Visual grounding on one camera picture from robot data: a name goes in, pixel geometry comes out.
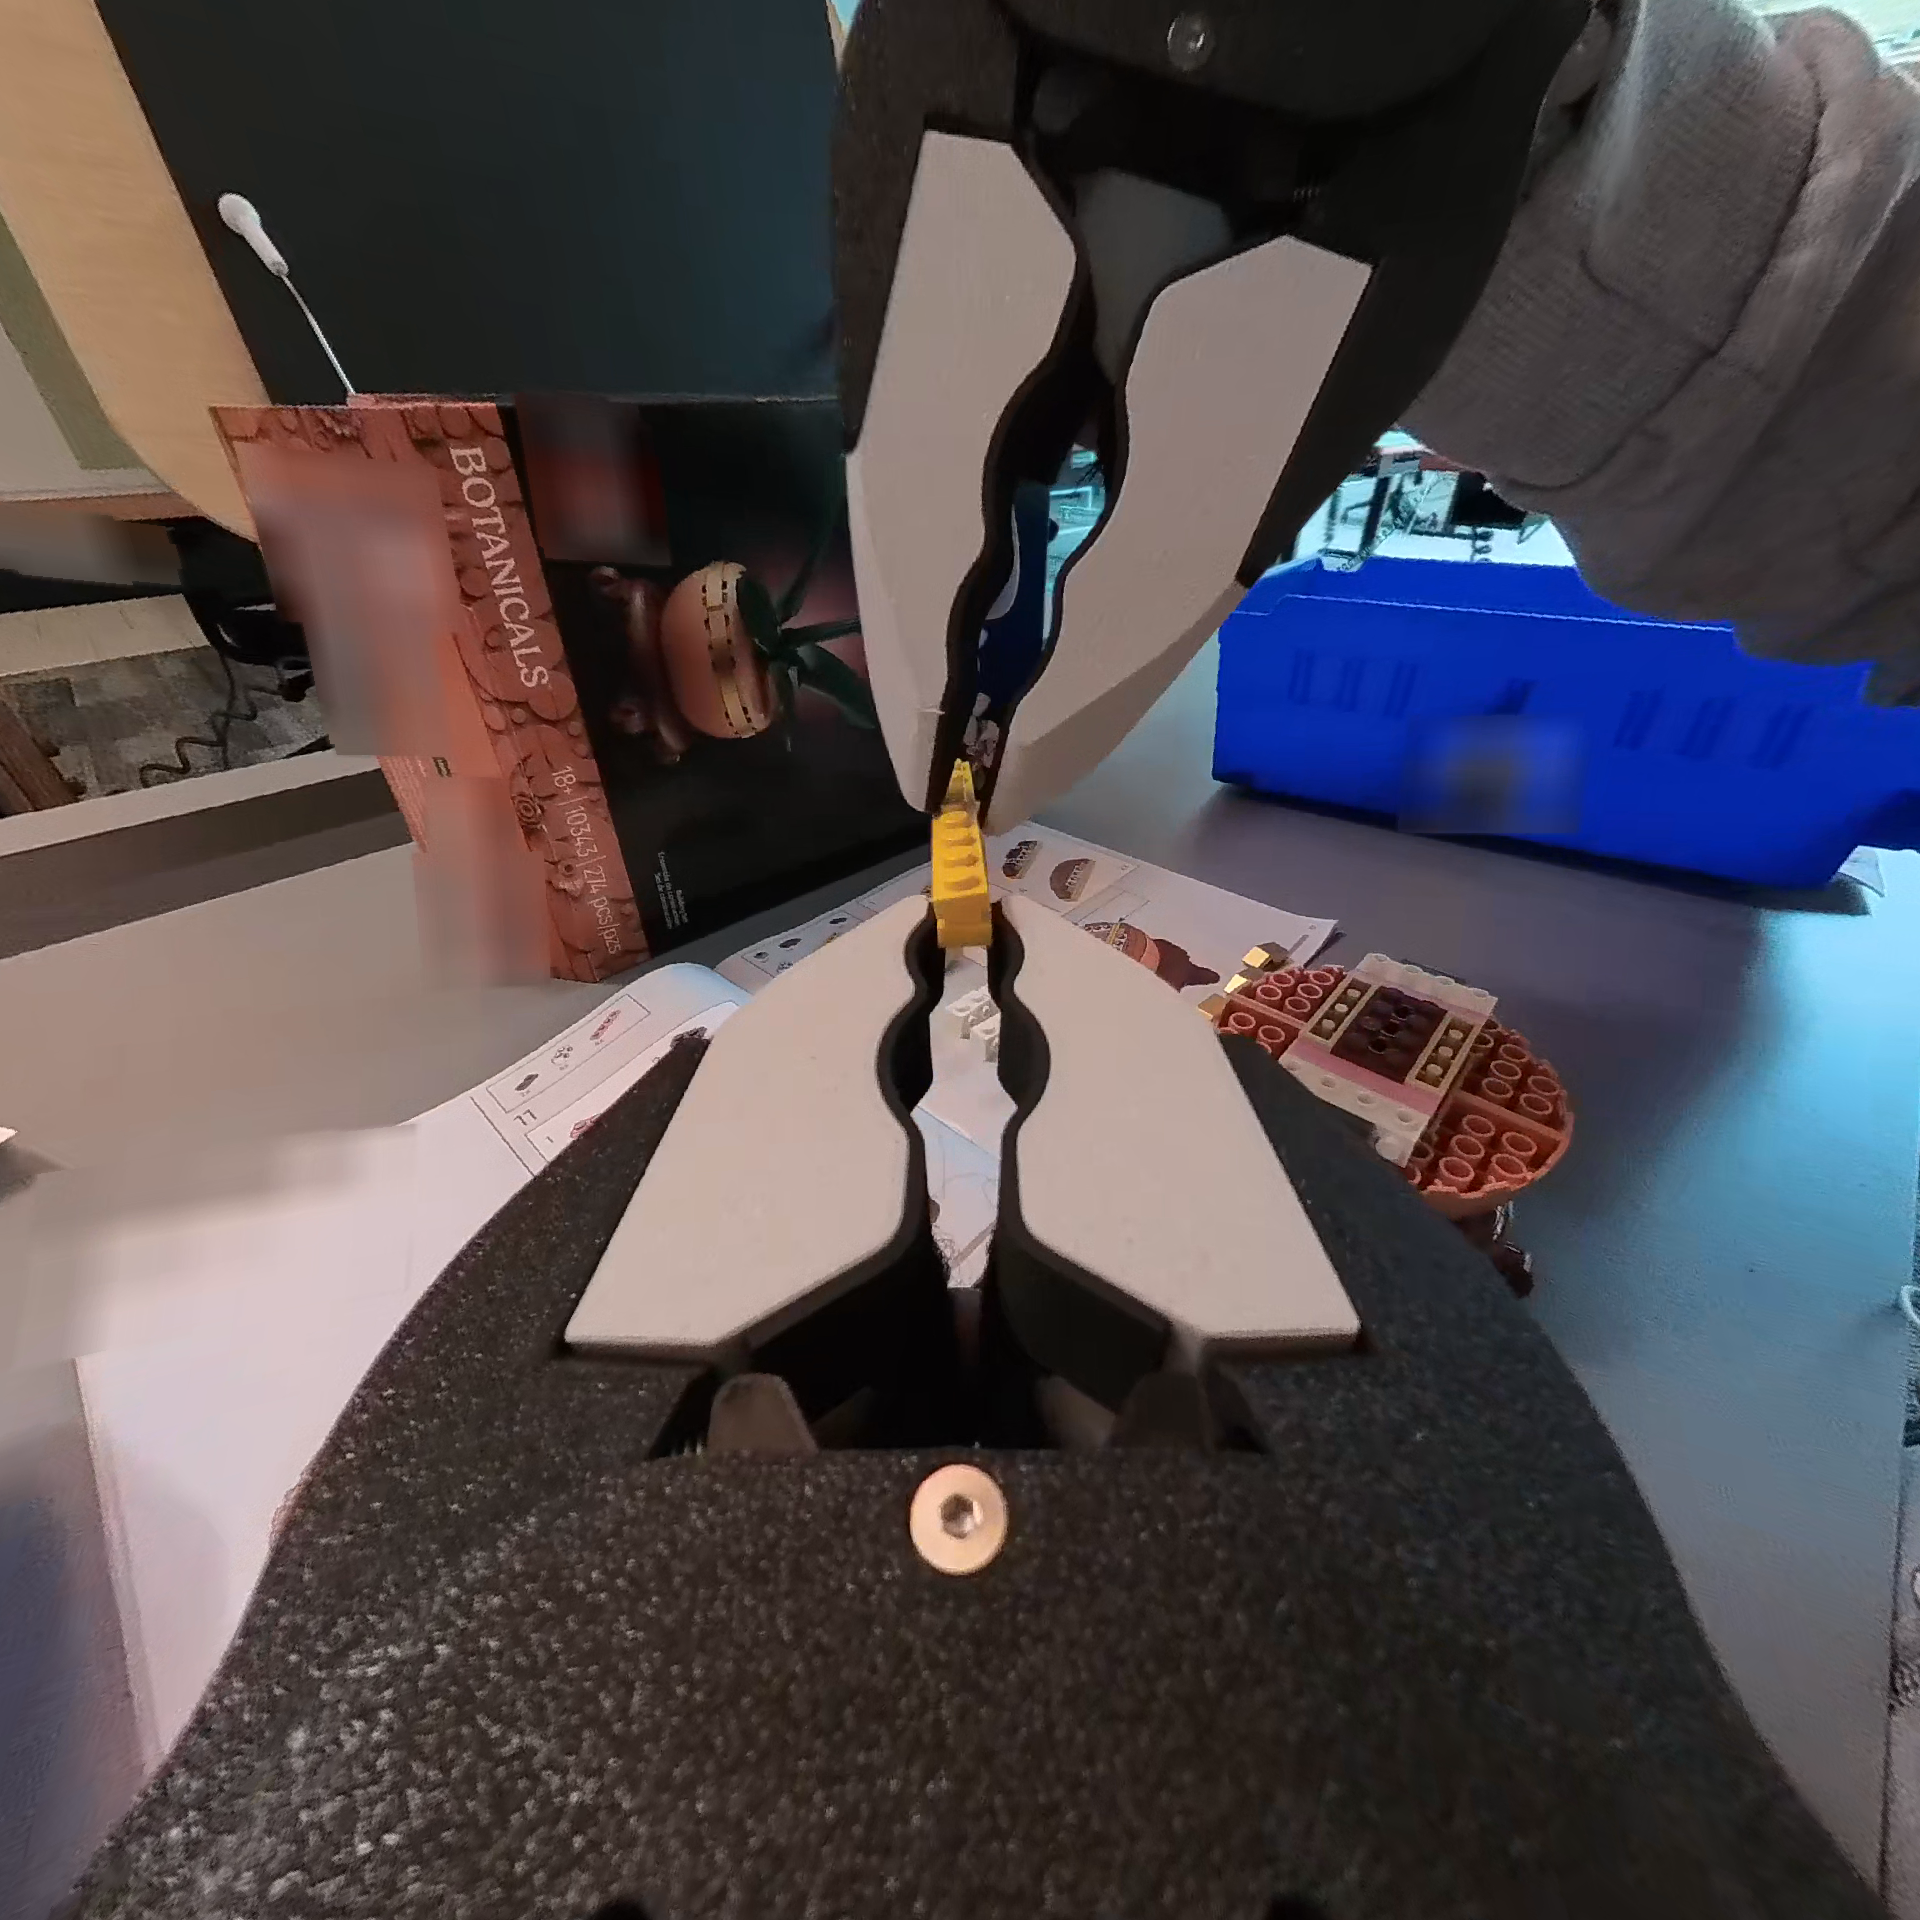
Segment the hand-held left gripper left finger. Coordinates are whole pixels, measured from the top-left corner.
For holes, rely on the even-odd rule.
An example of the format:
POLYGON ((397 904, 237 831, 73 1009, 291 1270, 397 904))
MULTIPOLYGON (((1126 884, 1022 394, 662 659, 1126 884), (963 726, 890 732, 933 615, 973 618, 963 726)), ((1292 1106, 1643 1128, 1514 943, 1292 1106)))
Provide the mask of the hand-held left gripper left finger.
POLYGON ((926 901, 903 898, 723 1021, 563 1339, 717 1363, 912 1249, 926 1150, 884 1053, 926 1037, 926 901))

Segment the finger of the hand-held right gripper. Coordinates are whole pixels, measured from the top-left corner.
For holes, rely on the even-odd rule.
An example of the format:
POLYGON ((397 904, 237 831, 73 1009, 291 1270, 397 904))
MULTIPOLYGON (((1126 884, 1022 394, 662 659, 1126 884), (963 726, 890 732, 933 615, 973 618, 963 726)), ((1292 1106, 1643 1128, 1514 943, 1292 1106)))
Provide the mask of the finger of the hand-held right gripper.
POLYGON ((945 789, 973 715, 1013 554, 1004 423, 1053 354, 1076 279, 1068 227, 1012 147, 923 133, 845 459, 861 643, 903 798, 945 789))
POLYGON ((1371 275, 1283 236, 1153 296, 1120 388, 1118 486, 1059 574, 1051 650, 984 805, 989 835, 1084 780, 1239 605, 1237 572, 1371 275))

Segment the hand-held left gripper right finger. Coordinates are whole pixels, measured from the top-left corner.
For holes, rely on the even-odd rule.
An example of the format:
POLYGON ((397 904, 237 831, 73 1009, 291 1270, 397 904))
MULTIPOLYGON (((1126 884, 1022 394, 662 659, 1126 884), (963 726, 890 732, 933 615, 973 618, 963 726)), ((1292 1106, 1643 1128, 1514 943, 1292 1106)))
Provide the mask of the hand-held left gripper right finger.
POLYGON ((1012 896, 989 987, 989 1283, 1043 1374, 1200 1374, 1356 1349, 1359 1317, 1221 1038, 1137 960, 1012 896))

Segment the brick flowerpot model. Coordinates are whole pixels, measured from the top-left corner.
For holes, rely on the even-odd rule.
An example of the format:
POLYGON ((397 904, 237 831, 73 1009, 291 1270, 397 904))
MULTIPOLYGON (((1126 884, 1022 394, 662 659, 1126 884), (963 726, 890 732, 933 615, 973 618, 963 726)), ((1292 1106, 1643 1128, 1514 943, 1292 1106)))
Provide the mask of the brick flowerpot model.
POLYGON ((1493 995, 1383 954, 1288 964, 1252 948, 1200 1015, 1333 1109, 1507 1290, 1533 1289, 1514 1210, 1571 1149, 1571 1097, 1493 995))

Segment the yellow long brick plate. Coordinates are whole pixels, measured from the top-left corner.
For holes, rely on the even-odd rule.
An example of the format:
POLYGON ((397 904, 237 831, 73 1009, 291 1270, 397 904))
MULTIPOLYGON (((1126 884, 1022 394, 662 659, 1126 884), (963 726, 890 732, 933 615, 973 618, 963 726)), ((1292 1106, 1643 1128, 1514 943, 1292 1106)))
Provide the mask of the yellow long brick plate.
POLYGON ((966 757, 953 760, 943 796, 930 816, 926 898, 941 952, 992 945, 992 873, 973 770, 966 757))

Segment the blue plastic bin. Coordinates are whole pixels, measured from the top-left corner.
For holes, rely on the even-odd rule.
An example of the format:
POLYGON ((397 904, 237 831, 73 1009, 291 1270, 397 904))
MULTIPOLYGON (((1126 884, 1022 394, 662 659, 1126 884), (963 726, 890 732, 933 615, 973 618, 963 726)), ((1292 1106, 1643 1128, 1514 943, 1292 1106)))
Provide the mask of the blue plastic bin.
POLYGON ((1918 849, 1918 721, 1861 668, 1746 655, 1570 567, 1373 559, 1261 581, 1215 636, 1212 776, 1408 832, 1772 890, 1918 849))

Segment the person's right forearm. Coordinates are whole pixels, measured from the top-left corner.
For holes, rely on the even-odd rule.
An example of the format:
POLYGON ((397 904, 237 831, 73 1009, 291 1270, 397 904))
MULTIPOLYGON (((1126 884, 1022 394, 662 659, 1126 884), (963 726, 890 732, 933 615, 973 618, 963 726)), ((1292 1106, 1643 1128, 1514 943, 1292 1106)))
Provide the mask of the person's right forearm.
POLYGON ((1594 4, 1402 419, 1604 599, 1918 700, 1918 93, 1847 17, 1594 4))

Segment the black orchid print set box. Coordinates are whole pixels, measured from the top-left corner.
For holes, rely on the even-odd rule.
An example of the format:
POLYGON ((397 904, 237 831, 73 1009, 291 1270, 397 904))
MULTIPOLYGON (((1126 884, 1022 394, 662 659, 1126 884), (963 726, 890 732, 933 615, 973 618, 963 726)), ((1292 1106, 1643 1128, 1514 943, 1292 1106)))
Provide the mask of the black orchid print set box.
POLYGON ((604 983, 909 849, 831 396, 352 396, 209 414, 421 924, 604 983))

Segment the brick set instruction booklet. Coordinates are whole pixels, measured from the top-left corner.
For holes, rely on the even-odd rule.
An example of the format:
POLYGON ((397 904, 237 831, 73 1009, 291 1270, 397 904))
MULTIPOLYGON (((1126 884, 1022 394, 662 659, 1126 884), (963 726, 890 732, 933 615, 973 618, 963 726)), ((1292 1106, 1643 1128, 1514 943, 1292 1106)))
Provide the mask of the brick set instruction booklet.
MULTIPOLYGON (((1335 923, 1272 909, 1058 828, 988 842, 994 888, 1096 939, 1130 939, 1187 1006, 1237 972, 1241 948, 1313 963, 1335 923)), ((136 1779, 150 1779, 217 1671, 286 1504, 372 1360, 444 1265, 588 1131, 670 1042, 854 927, 923 893, 884 881, 716 966, 672 964, 464 1095, 385 1131, 307 1137, 263 1190, 188 1207, 113 1203, 73 1265, 88 1292, 78 1390, 125 1665, 136 1779)), ((933 1081, 916 1115, 933 1237, 955 1287, 988 1265, 995 1085, 985 966, 950 963, 933 1081)))

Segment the dark partition panel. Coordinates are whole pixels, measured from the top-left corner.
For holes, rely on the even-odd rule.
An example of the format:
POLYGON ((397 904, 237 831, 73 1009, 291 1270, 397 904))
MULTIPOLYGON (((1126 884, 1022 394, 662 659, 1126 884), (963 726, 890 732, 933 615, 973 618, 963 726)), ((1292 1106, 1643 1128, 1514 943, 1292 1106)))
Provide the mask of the dark partition panel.
POLYGON ((820 2, 102 2, 266 396, 833 393, 820 2))

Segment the white tipped stick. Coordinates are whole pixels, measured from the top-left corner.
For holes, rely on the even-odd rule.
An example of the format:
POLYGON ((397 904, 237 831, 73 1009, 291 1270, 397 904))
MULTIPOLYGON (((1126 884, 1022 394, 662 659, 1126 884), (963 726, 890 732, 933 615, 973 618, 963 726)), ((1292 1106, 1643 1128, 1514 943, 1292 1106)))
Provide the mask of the white tipped stick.
POLYGON ((347 404, 355 404, 360 398, 357 387, 347 375, 338 351, 328 341, 313 309, 299 293, 287 258, 278 251, 254 202, 241 195, 223 192, 216 200, 216 213, 221 224, 249 248, 263 270, 287 293, 306 330, 309 333, 309 338, 320 349, 329 373, 340 382, 347 404))

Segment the wooden chair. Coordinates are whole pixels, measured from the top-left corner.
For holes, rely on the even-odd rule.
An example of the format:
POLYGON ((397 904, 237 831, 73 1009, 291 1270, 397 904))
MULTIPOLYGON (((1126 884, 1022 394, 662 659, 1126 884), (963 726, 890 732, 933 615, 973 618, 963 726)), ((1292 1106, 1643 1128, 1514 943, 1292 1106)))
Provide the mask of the wooden chair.
POLYGON ((1 208, 136 464, 254 540, 214 410, 267 393, 92 2, 1 7, 1 208))

